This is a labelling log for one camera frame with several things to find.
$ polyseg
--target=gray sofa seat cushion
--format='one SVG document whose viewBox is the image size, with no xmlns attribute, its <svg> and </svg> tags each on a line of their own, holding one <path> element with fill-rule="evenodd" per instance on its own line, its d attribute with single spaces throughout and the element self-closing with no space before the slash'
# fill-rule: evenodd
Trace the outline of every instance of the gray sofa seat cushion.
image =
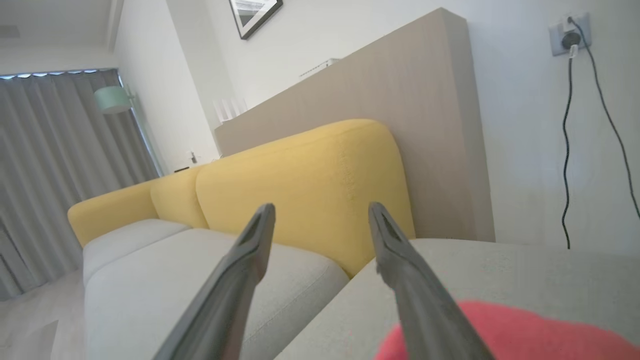
<svg viewBox="0 0 640 360">
<path fill-rule="evenodd" d="M 97 272 L 85 292 L 87 359 L 152 359 L 234 240 L 191 229 Z M 273 359 L 347 282 L 333 261 L 273 244 L 253 296 L 241 358 Z"/>
<path fill-rule="evenodd" d="M 91 276 L 108 263 L 190 228 L 177 222 L 146 219 L 90 241 L 83 249 L 84 285 L 86 286 Z"/>
<path fill-rule="evenodd" d="M 480 241 L 412 243 L 456 300 L 590 323 L 640 345 L 638 259 Z M 373 260 L 276 359 L 370 360 L 398 321 L 394 293 Z"/>
</svg>

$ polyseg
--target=framed picture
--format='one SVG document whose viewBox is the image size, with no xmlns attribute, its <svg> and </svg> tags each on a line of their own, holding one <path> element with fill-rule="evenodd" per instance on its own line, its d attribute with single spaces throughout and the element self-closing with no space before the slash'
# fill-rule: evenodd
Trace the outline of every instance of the framed picture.
<svg viewBox="0 0 640 360">
<path fill-rule="evenodd" d="M 229 0 L 240 38 L 248 39 L 281 6 L 282 0 Z"/>
</svg>

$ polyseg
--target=red cloth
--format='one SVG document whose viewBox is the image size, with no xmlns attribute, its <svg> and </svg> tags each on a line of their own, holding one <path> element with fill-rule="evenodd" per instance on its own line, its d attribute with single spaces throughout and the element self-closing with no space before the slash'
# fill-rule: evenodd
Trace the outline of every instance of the red cloth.
<svg viewBox="0 0 640 360">
<path fill-rule="evenodd" d="M 463 302 L 460 308 L 497 360 L 640 359 L 640 348 L 592 325 L 485 302 Z M 375 360 L 408 358 L 402 328 L 397 325 L 383 340 Z"/>
</svg>

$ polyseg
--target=black power cable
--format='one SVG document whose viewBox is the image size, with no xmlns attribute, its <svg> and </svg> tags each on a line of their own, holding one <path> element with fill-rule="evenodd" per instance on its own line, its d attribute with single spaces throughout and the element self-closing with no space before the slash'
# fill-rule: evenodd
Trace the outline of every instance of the black power cable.
<svg viewBox="0 0 640 360">
<path fill-rule="evenodd" d="M 569 107 L 571 106 L 571 96 L 573 95 L 573 80 L 571 75 L 571 65 L 573 58 L 569 58 L 569 99 L 566 101 L 566 110 L 564 111 L 564 119 L 562 120 L 562 132 L 564 133 L 564 143 L 566 144 L 566 157 L 564 158 L 564 192 L 566 193 L 566 204 L 564 205 L 564 212 L 562 213 L 562 228 L 564 229 L 564 237 L 566 238 L 566 248 L 571 248 L 571 241 L 569 240 L 569 232 L 566 230 L 564 224 L 564 217 L 567 210 L 569 210 L 569 184 L 566 181 L 566 167 L 569 164 L 569 135 L 566 133 L 566 118 L 569 115 Z"/>
<path fill-rule="evenodd" d="M 578 25 L 573 18 L 569 17 L 567 19 L 567 21 L 573 25 L 575 25 L 575 27 L 578 29 L 578 31 L 580 32 L 580 37 L 582 39 L 584 38 L 584 32 L 582 31 L 582 28 L 580 27 L 580 25 Z M 587 49 L 587 52 L 589 53 L 589 57 L 591 58 L 591 64 L 593 66 L 593 76 L 595 78 L 596 81 L 596 86 L 598 88 L 598 93 L 600 94 L 600 102 L 602 103 L 602 107 L 604 108 L 605 113 L 607 114 L 607 119 L 609 119 L 609 123 L 611 125 L 611 128 L 613 129 L 613 132 L 616 134 L 616 137 L 618 138 L 618 143 L 620 143 L 620 149 L 622 150 L 622 157 L 625 161 L 625 167 L 627 169 L 627 179 L 629 181 L 629 192 L 631 194 L 631 200 L 634 203 L 634 207 L 636 208 L 636 213 L 638 215 L 638 218 L 640 218 L 640 210 L 638 210 L 638 204 L 636 201 L 636 196 L 634 195 L 634 185 L 633 185 L 633 181 L 631 179 L 631 170 L 629 169 L 629 162 L 627 159 L 627 152 L 625 150 L 625 145 L 622 142 L 622 138 L 620 138 L 620 134 L 618 133 L 618 129 L 616 129 L 615 124 L 613 123 L 613 120 L 611 119 L 611 115 L 609 114 L 609 109 L 607 109 L 607 105 L 604 101 L 604 96 L 602 95 L 602 88 L 600 87 L 600 81 L 598 80 L 598 70 L 596 69 L 596 61 L 593 58 L 593 54 L 591 54 L 591 49 L 589 48 L 589 44 L 587 44 L 586 40 L 584 41 L 584 46 Z M 566 247 L 567 249 L 571 248 L 571 242 L 569 241 L 569 233 L 566 230 L 566 225 L 564 224 L 564 218 L 566 216 L 566 212 L 569 209 L 569 186 L 566 180 L 566 168 L 567 168 L 567 164 L 569 161 L 569 138 L 567 136 L 566 133 L 566 118 L 567 115 L 569 114 L 569 106 L 571 105 L 571 96 L 572 96 L 572 92 L 573 92 L 573 83 L 572 83 L 572 60 L 573 58 L 569 58 L 569 100 L 567 101 L 567 105 L 566 105 L 566 111 L 564 112 L 564 120 L 563 120 L 563 133 L 564 133 L 564 141 L 566 142 L 566 157 L 564 159 L 564 190 L 566 192 L 566 204 L 564 206 L 564 213 L 562 215 L 562 226 L 564 229 L 564 235 L 566 236 Z"/>
</svg>

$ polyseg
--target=curtain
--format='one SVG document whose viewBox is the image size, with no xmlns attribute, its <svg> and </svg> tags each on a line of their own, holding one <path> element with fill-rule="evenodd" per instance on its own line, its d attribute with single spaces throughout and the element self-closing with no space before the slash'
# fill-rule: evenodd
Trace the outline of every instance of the curtain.
<svg viewBox="0 0 640 360">
<path fill-rule="evenodd" d="M 115 70 L 0 79 L 0 297 L 74 271 L 74 204 L 157 177 L 130 111 L 102 115 L 93 92 Z"/>
</svg>

